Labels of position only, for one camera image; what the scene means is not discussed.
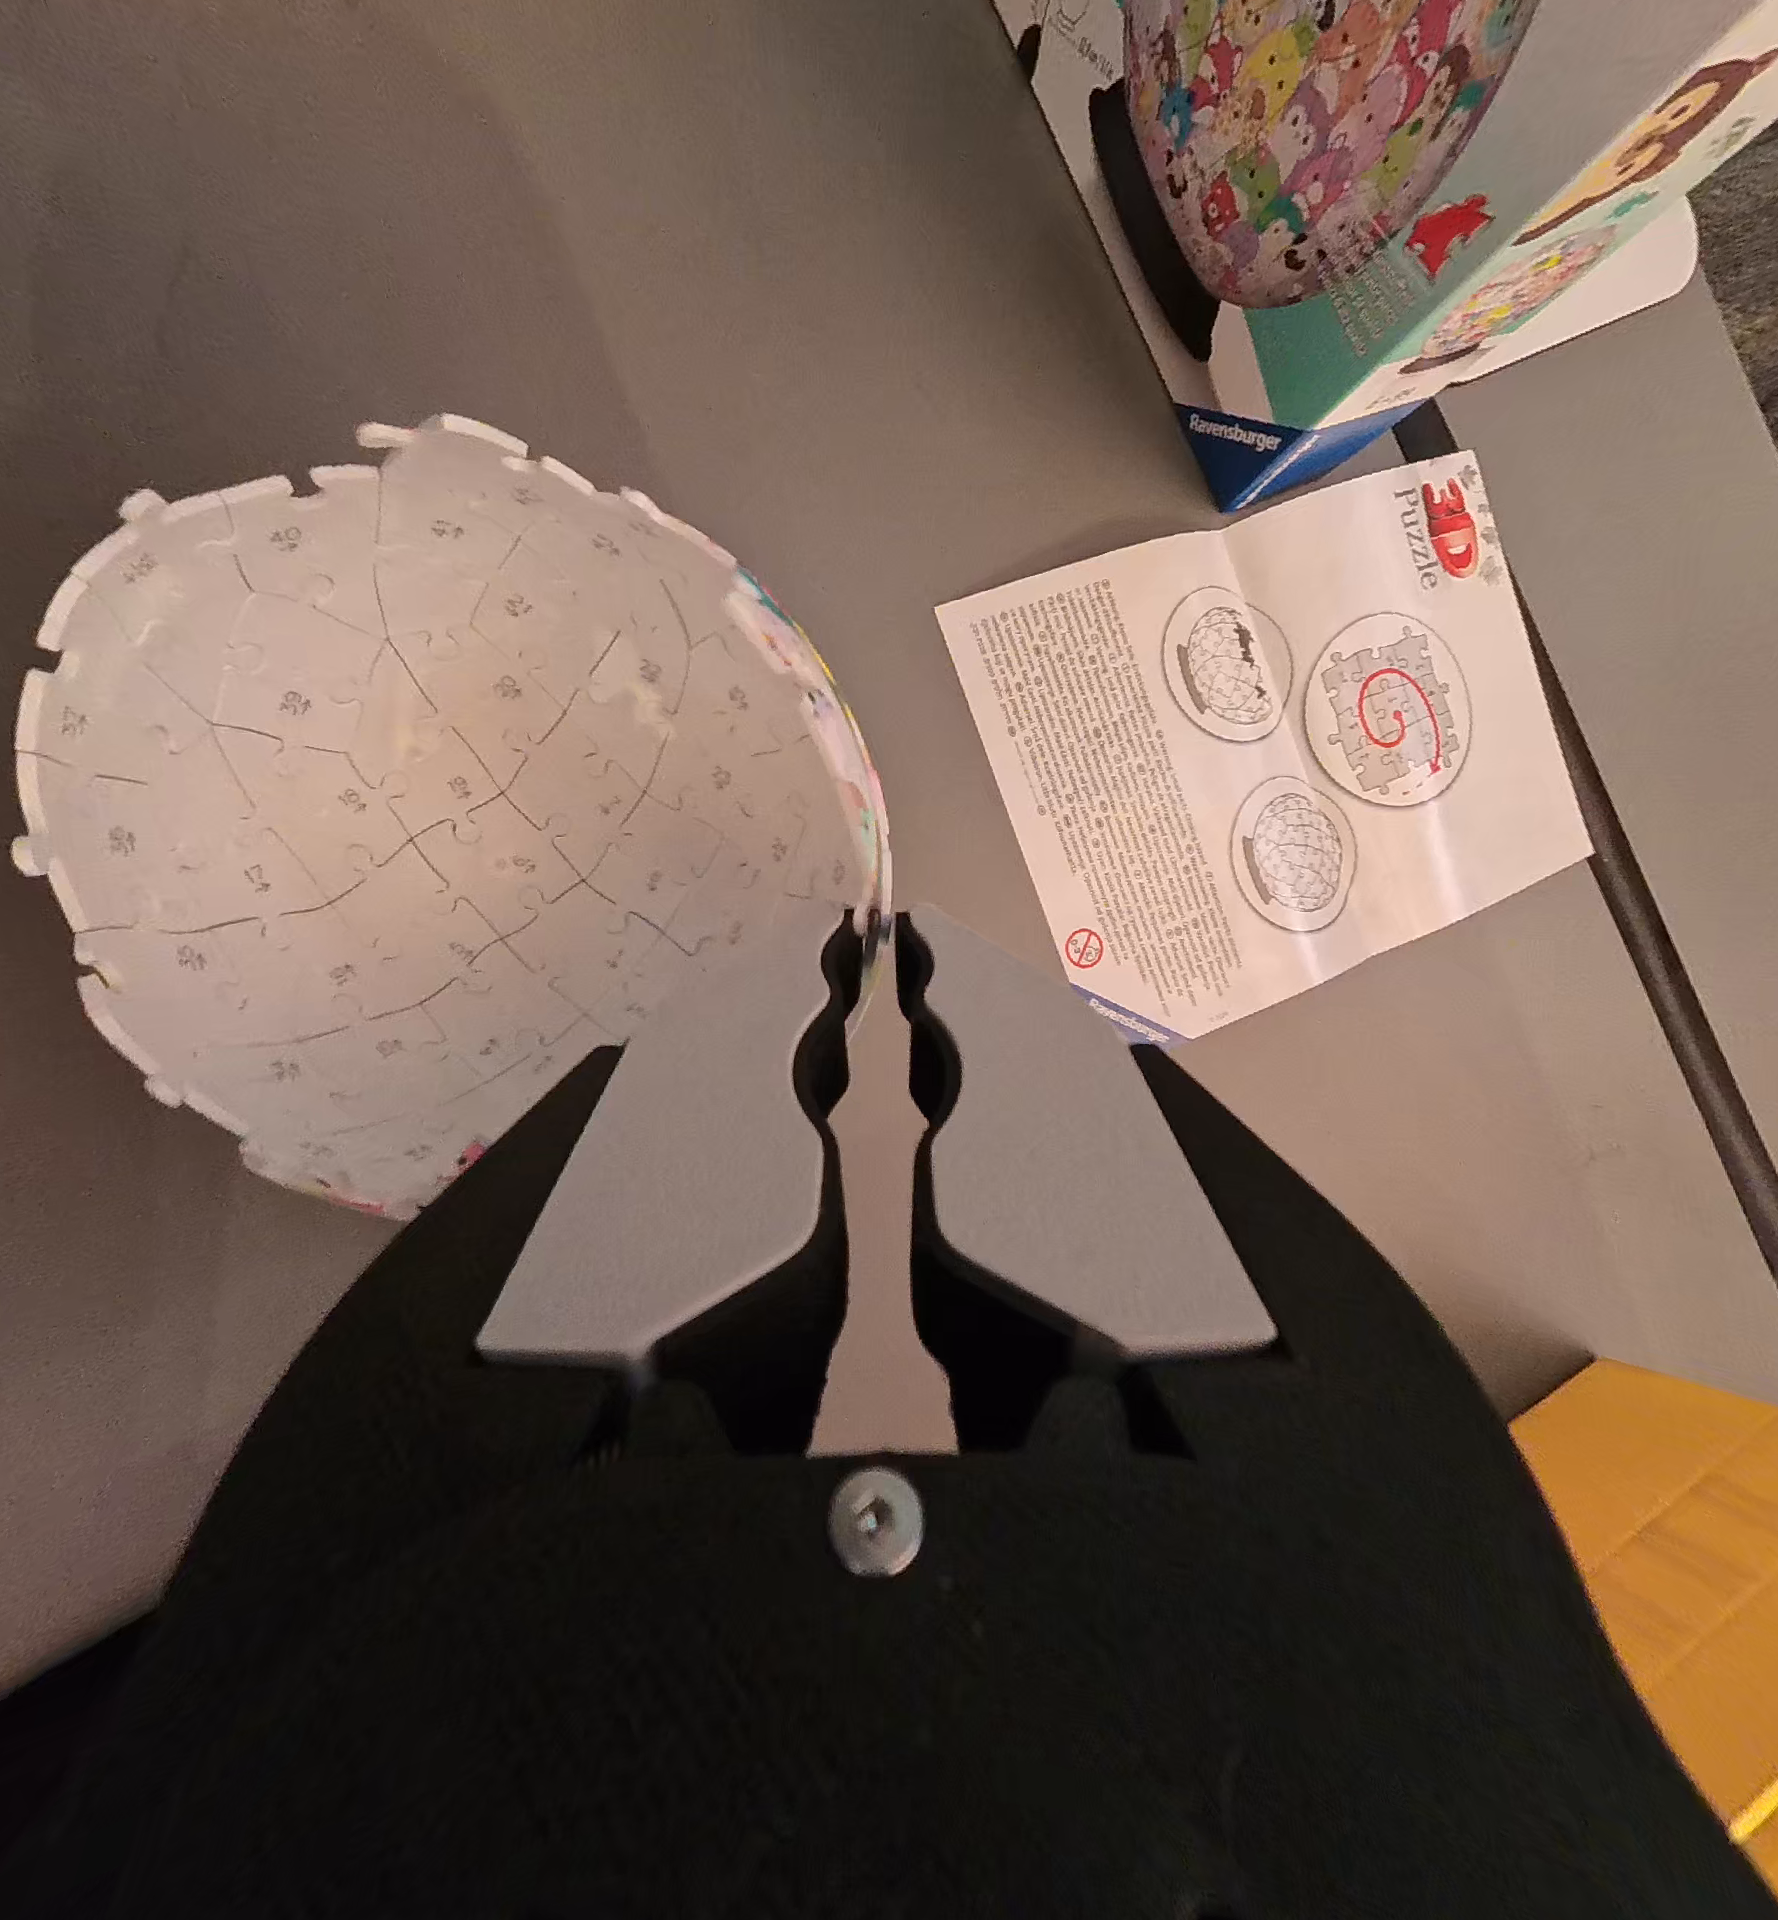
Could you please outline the teal puzzle box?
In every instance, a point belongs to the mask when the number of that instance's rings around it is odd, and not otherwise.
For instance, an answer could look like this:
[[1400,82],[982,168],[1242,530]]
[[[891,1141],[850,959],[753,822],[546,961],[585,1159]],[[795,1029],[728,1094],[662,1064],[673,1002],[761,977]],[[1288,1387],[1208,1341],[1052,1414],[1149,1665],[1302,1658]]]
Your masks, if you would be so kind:
[[1667,301],[1778,2],[997,2],[1218,510]]

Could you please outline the colourful puzzle ball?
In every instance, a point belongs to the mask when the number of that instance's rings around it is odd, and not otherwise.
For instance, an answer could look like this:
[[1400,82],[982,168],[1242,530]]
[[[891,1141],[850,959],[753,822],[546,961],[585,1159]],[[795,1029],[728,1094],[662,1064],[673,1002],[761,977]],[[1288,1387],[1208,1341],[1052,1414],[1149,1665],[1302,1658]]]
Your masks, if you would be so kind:
[[880,781],[708,534],[465,416],[127,496],[13,721],[16,868],[90,1025],[259,1179],[421,1213],[800,903],[872,975]]

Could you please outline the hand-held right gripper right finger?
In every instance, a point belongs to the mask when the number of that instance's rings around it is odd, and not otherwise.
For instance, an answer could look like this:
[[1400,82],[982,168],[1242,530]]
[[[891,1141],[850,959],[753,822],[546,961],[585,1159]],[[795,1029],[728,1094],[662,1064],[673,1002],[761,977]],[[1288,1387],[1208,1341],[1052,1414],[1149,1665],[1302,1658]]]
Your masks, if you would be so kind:
[[1068,1381],[1267,1352],[1278,1325],[1121,1030],[937,908],[894,934],[923,1118],[909,1302],[958,1448],[1020,1451]]

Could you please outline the white instruction leaflet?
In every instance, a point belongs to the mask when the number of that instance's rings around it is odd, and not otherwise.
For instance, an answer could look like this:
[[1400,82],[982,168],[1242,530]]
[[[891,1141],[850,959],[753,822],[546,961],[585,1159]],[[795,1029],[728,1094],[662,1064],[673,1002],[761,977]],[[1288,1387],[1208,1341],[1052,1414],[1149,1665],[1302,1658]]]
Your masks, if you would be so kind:
[[1593,852],[1468,449],[933,617],[1062,972],[1139,1044]]

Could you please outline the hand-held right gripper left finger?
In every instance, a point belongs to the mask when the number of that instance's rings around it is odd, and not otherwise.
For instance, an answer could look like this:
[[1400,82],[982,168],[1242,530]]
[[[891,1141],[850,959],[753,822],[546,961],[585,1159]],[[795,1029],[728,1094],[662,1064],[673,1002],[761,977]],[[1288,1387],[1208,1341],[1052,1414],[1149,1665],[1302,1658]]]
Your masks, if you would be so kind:
[[625,1043],[477,1337],[637,1398],[696,1391],[735,1452],[800,1456],[850,1309],[830,1116],[851,912],[791,905]]

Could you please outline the yellow plastic bin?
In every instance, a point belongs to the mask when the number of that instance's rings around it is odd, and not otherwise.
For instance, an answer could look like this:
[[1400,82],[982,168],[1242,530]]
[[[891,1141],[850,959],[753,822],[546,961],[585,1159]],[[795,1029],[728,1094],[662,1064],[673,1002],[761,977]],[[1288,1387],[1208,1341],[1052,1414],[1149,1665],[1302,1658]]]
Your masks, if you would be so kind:
[[1778,1406],[1599,1358],[1510,1433],[1634,1691],[1778,1898]]

